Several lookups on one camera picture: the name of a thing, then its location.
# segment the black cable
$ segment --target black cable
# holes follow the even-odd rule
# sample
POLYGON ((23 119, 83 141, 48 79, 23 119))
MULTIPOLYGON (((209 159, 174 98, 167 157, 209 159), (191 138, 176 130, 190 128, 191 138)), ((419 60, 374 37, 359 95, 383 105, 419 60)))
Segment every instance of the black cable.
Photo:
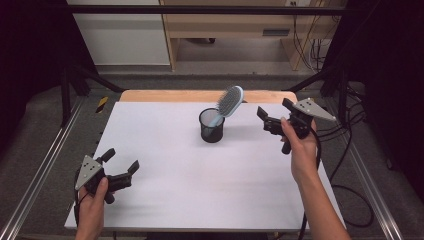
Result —
POLYGON ((322 43, 322 40, 321 39, 319 39, 318 40, 318 50, 317 50, 317 71, 320 71, 320 68, 319 68, 319 52, 321 51, 321 43, 322 43))
POLYGON ((303 219, 302 219, 302 226, 300 227, 299 237, 297 238, 297 240, 302 240, 303 237, 305 236, 305 230, 306 230, 306 223, 307 222, 308 222, 308 219, 306 218, 306 213, 304 213, 303 219))
POLYGON ((88 193, 88 192, 87 192, 87 193, 84 195, 84 197, 82 197, 82 198, 81 198, 81 200, 79 200, 78 205, 79 205, 79 204, 81 204, 81 203, 82 203, 82 200, 84 200, 84 198, 85 198, 85 197, 87 197, 89 194, 90 194, 90 193, 88 193))
MULTIPOLYGON (((359 116, 360 114, 363 114, 365 111, 360 111, 360 112, 358 112, 358 113, 356 113, 352 118, 350 117, 350 114, 351 114, 351 111, 352 111, 352 109, 354 108, 354 107, 356 107, 356 106, 358 106, 358 105, 360 105, 361 104, 361 102, 357 102, 357 103, 355 103, 355 104, 353 104, 351 107, 350 107, 350 109, 349 109, 349 111, 348 111, 348 121, 347 121, 347 129, 346 129, 346 131, 349 131, 349 140, 348 140, 348 143, 347 143, 347 145, 346 145, 346 148, 345 148, 345 150, 344 150, 344 152, 343 152, 343 154, 342 154, 342 156, 341 156, 341 158, 340 158, 340 160, 339 160, 339 162, 338 162, 338 164, 337 164, 337 166, 336 166, 336 168, 334 169, 334 171, 333 171, 333 173, 331 174, 331 176, 329 177, 329 181, 330 181, 330 183, 332 182, 332 180, 333 180, 333 178, 334 178, 334 176, 335 176, 335 174, 337 173, 337 171, 339 170, 339 168, 340 168, 340 166, 342 165, 342 163, 343 163, 343 161, 344 161, 344 159, 345 159, 345 156, 346 156, 346 154, 347 154, 347 151, 349 150, 349 147, 350 147, 350 144, 351 144, 351 142, 352 142, 352 126, 354 125, 354 124, 356 124, 356 123, 358 123, 360 120, 362 120, 363 118, 361 118, 360 120, 358 120, 357 122, 354 122, 353 124, 352 124, 352 122, 353 122, 353 120, 357 117, 357 116, 359 116)), ((353 189, 351 189, 351 188, 349 188, 349 187, 345 187, 345 186, 341 186, 341 185, 336 185, 336 184, 332 184, 331 185, 333 188, 341 188, 341 189, 344 189, 344 190, 346 190, 346 191, 350 191, 350 192, 352 192, 353 194, 355 194, 355 195, 357 195, 359 198, 361 198, 364 202, 365 202, 365 204, 367 205, 367 207, 368 207, 368 209, 369 209, 369 211, 370 211, 370 219, 369 219, 369 221, 367 222, 367 223, 365 223, 365 224, 358 224, 358 223, 353 223, 353 222, 351 222, 351 221, 349 221, 349 220, 346 220, 345 218, 343 218, 343 221, 345 222, 345 223, 347 223, 347 224, 349 224, 349 225, 351 225, 351 226, 355 226, 355 227, 359 227, 359 228, 366 228, 366 227, 369 227, 369 226, 371 226, 371 224, 373 223, 373 221, 374 221, 374 211, 373 211, 373 209, 372 209, 372 207, 371 207, 371 204, 368 202, 368 200, 364 197, 364 196, 362 196, 359 192, 357 192, 357 191, 355 191, 355 190, 353 190, 353 189)))
POLYGON ((372 225, 372 223, 374 222, 374 214, 373 214, 373 213, 374 213, 374 211, 372 210, 371 204, 367 201, 367 199, 365 199, 365 197, 364 197, 364 196, 362 196, 359 192, 357 192, 357 191, 355 191, 355 190, 353 190, 353 189, 351 189, 351 188, 348 188, 348 187, 342 186, 342 185, 332 184, 332 185, 331 185, 331 187, 332 187, 332 188, 341 188, 341 189, 344 189, 344 190, 346 190, 346 191, 349 191, 349 192, 351 192, 351 193, 353 193, 353 194, 357 195, 358 197, 360 197, 360 198, 362 199, 362 201, 364 201, 364 202, 365 202, 365 204, 367 205, 367 207, 368 207, 368 209, 369 209, 369 211, 370 211, 370 219, 369 219, 369 220, 368 220, 368 222, 367 222, 367 223, 365 223, 365 224, 353 223, 353 222, 351 222, 351 221, 349 221, 349 220, 346 220, 346 219, 343 217, 343 220, 345 221, 345 223, 347 223, 347 224, 349 224, 349 225, 352 225, 352 226, 354 226, 354 227, 358 227, 358 228, 366 228, 366 227, 369 227, 369 226, 371 226, 371 225, 372 225))
POLYGON ((345 134, 346 132, 347 132, 347 130, 345 129, 345 131, 343 131, 342 133, 340 133, 340 134, 338 134, 338 135, 336 135, 336 136, 333 136, 333 137, 328 138, 328 139, 321 139, 321 142, 328 142, 328 141, 331 141, 331 140, 333 140, 333 139, 336 139, 336 138, 338 138, 338 137, 342 136, 342 135, 343 135, 343 134, 345 134))
POLYGON ((319 129, 319 130, 317 130, 317 132, 328 132, 328 131, 334 130, 335 128, 340 128, 340 127, 339 126, 334 126, 334 127, 331 127, 331 128, 319 129))
POLYGON ((361 101, 365 98, 365 95, 358 93, 357 91, 355 91, 350 85, 349 83, 347 84, 347 90, 348 93, 359 98, 361 101))
MULTIPOLYGON (((358 112, 357 114, 355 114, 351 119, 349 119, 348 120, 348 124, 350 124, 350 126, 354 126, 355 124, 357 124, 357 123, 359 123, 360 121, 362 121, 363 119, 364 119, 364 116, 362 116, 359 120, 357 120, 357 121, 354 121, 355 120, 355 118, 357 118, 358 116, 360 116, 361 114, 363 114, 365 111, 360 111, 360 112, 358 112)), ((344 127, 338 127, 337 129, 335 129, 335 130, 333 130, 333 131, 331 131, 331 132, 329 132, 329 133, 326 133, 326 134, 323 134, 323 135, 320 135, 319 136, 319 138, 321 139, 321 138, 323 138, 323 137, 328 137, 328 136, 331 136, 331 135, 333 135, 334 133, 336 133, 336 132, 338 132, 338 131, 340 131, 340 130, 342 130, 342 129, 344 129, 344 127)))
MULTIPOLYGON (((309 35, 310 35, 310 33, 311 33, 314 25, 316 24, 316 22, 318 21, 318 19, 320 19, 320 17, 321 16, 318 16, 317 17, 315 15, 315 18, 316 19, 312 22, 311 27, 309 28, 308 34, 306 35, 306 38, 307 39, 309 38, 309 35)), ((293 15, 293 43, 294 43, 294 47, 295 47, 297 53, 299 54, 300 58, 302 59, 302 62, 305 64, 305 66, 308 67, 308 68, 310 68, 310 69, 312 69, 312 70, 314 70, 313 66, 311 66, 308 63, 308 61, 306 60, 305 56, 303 55, 304 49, 302 47, 302 43, 300 42, 299 36, 297 35, 297 23, 296 23, 296 20, 297 20, 297 15, 293 15)))

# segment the mesh cup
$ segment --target mesh cup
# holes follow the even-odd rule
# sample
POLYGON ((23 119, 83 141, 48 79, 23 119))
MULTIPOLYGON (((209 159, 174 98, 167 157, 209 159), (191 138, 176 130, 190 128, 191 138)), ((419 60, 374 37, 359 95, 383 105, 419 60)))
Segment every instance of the mesh cup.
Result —
POLYGON ((209 127, 209 124, 218 116, 218 109, 207 108, 199 114, 200 122, 200 136, 205 142, 216 143, 222 139, 224 135, 224 122, 225 118, 221 118, 215 127, 209 127))

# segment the hand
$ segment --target hand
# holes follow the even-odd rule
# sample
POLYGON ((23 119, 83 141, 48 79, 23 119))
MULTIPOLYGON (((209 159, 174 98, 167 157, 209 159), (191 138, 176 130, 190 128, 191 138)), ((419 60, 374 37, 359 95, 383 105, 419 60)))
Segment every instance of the hand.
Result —
MULTIPOLYGON (((304 139, 299 139, 293 126, 285 118, 281 118, 281 127, 286 137, 281 141, 290 141, 292 149, 292 163, 291 171, 294 180, 299 183, 303 177, 310 176, 310 174, 317 174, 316 168, 316 139, 309 133, 304 139)), ((316 130, 315 121, 312 120, 312 129, 316 130)))
POLYGON ((104 197, 108 189, 108 180, 102 178, 93 196, 85 187, 79 191, 80 212, 76 240, 94 240, 100 236, 104 224, 104 197))

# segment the finger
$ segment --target finger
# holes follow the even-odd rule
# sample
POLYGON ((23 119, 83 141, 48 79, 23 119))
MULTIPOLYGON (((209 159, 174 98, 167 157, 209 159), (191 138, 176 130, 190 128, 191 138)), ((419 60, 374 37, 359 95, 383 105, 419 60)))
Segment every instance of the finger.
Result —
POLYGON ((300 140, 297 137, 293 126, 284 117, 281 118, 281 127, 283 128, 283 132, 290 141, 290 145, 292 147, 300 144, 300 140))
POLYGON ((311 122, 311 128, 316 132, 317 131, 317 124, 316 124, 316 122, 315 122, 315 120, 314 119, 312 119, 312 122, 311 122))
POLYGON ((103 177, 102 180, 100 180, 99 186, 96 190, 96 195, 94 196, 95 204, 103 204, 105 195, 107 193, 108 184, 109 183, 106 177, 103 177))
POLYGON ((81 201, 81 199, 82 199, 85 195, 87 195, 87 193, 88 193, 88 191, 87 191, 87 189, 85 188, 85 186, 82 186, 82 187, 80 188, 80 190, 79 190, 78 200, 79 200, 79 201, 81 201))

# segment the white tabletop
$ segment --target white tabletop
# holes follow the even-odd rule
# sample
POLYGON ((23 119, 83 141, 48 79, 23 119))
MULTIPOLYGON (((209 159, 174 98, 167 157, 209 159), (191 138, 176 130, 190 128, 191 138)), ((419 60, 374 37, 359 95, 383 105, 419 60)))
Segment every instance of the white tabletop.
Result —
MULTIPOLYGON (((200 137, 199 113, 214 103, 117 102, 95 158, 117 175, 139 160, 132 186, 105 207, 105 229, 121 231, 287 231, 299 229, 304 209, 280 136, 263 130, 269 116, 288 118, 281 104, 243 103, 224 123, 218 143, 200 137)), ((321 165, 319 175, 340 219, 321 165)), ((73 211, 65 227, 76 228, 73 211)))

